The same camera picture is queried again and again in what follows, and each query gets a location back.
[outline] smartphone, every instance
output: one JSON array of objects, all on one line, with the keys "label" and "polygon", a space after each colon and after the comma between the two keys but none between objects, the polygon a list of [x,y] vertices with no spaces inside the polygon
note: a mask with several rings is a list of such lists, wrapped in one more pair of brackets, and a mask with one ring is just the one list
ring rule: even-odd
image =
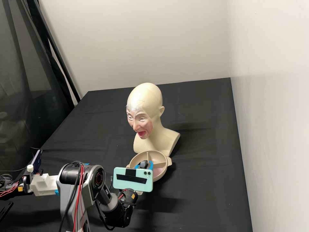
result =
[{"label": "smartphone", "polygon": [[32,172],[33,175],[40,172],[41,156],[42,156],[42,150],[37,150],[35,156],[31,161],[31,164],[33,165],[33,172]]},{"label": "smartphone", "polygon": [[115,189],[133,189],[151,192],[153,189],[153,172],[150,169],[114,168],[113,187]]}]

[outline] mannequin head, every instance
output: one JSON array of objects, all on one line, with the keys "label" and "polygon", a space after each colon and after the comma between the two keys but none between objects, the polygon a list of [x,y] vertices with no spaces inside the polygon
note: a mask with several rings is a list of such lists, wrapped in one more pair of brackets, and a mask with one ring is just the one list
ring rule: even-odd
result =
[{"label": "mannequin head", "polygon": [[160,117],[164,112],[160,89],[152,83],[143,83],[130,93],[126,113],[133,130],[146,139],[162,127]]}]

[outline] mannequin face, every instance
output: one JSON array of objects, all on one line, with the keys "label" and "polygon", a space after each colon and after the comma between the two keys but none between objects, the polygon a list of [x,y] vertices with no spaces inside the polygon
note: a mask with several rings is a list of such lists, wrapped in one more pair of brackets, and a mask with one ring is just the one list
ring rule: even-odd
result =
[{"label": "mannequin face", "polygon": [[126,114],[130,126],[138,134],[138,136],[141,139],[148,138],[153,129],[152,120],[148,114],[143,110],[130,111],[129,109],[126,110]]}]

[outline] mannequin nose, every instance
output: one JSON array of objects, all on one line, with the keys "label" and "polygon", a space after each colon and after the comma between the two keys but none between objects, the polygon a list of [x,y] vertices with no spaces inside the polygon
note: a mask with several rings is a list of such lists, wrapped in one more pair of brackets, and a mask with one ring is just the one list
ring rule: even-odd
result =
[{"label": "mannequin nose", "polygon": [[139,129],[139,123],[136,123],[135,121],[133,122],[133,130],[137,131]]}]

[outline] mint green phone case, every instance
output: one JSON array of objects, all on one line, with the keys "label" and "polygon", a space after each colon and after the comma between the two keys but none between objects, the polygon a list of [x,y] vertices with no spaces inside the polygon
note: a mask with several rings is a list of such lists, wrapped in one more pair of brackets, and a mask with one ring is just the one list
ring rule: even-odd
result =
[{"label": "mint green phone case", "polygon": [[149,169],[114,168],[113,187],[115,189],[133,189],[151,192],[153,172]]}]

